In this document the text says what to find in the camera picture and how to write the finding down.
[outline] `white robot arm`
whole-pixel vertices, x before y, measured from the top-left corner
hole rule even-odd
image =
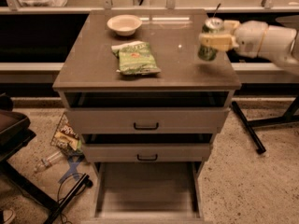
[[[224,31],[200,34],[202,45],[229,49],[244,57],[261,57],[299,75],[299,34],[296,29],[272,26],[262,21],[224,21]]]

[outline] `speckled floor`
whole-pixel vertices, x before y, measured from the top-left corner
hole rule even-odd
[[[281,116],[292,99],[236,99],[248,119]],[[55,152],[51,145],[64,108],[57,99],[15,100],[15,111],[31,120],[36,138],[9,159],[22,175],[56,200],[59,180],[68,171],[67,160],[35,173],[41,158]],[[299,220],[299,123],[260,128],[257,134],[267,148],[258,155],[241,121],[231,111],[217,136],[199,186],[205,220],[217,224],[297,224]],[[78,172],[95,180],[89,163],[82,161]],[[60,189],[63,197],[75,184],[70,178]],[[94,188],[85,189],[64,210],[73,224],[88,220]],[[14,224],[43,223],[48,211],[29,199],[26,193],[0,176],[0,208],[13,208]]]

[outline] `can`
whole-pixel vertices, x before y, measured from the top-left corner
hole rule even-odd
[[[202,28],[204,34],[216,34],[224,30],[224,22],[219,18],[206,19]],[[213,61],[216,58],[217,50],[201,45],[198,50],[198,57],[205,61]]]

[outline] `bowl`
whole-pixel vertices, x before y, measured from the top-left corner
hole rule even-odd
[[[128,36],[133,35],[135,30],[140,27],[142,20],[134,15],[120,15],[109,19],[108,28],[116,32],[117,35]]]

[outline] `plastic bottle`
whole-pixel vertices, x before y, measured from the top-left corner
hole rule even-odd
[[[60,161],[61,159],[64,158],[64,154],[61,151],[57,151],[47,158],[41,159],[41,162],[36,166],[35,172],[42,172],[48,168],[50,168],[52,165]]]

